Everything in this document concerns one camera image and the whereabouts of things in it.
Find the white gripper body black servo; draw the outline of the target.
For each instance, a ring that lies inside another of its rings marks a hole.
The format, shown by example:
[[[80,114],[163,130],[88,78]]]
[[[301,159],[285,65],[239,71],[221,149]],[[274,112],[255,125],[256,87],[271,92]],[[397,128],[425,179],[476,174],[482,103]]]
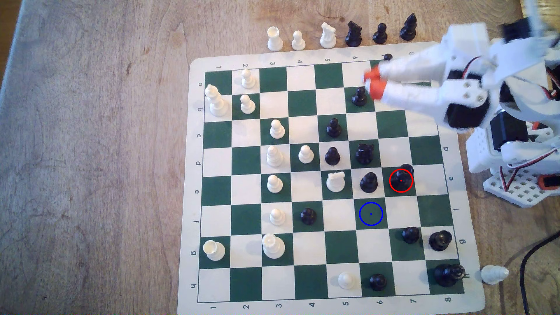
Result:
[[[443,81],[443,122],[454,130],[484,125],[491,108],[491,92],[483,86],[481,59],[471,59],[464,68],[452,67]]]

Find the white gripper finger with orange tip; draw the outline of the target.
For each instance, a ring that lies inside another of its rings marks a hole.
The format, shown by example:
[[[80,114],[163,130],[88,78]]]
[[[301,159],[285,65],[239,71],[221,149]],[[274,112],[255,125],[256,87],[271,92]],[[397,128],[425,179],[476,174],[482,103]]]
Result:
[[[442,89],[415,84],[369,80],[368,92],[374,100],[430,117],[443,117],[451,104]]]
[[[446,59],[442,53],[424,50],[402,58],[380,61],[363,74],[363,82],[379,79],[393,82],[439,81],[445,64]]]

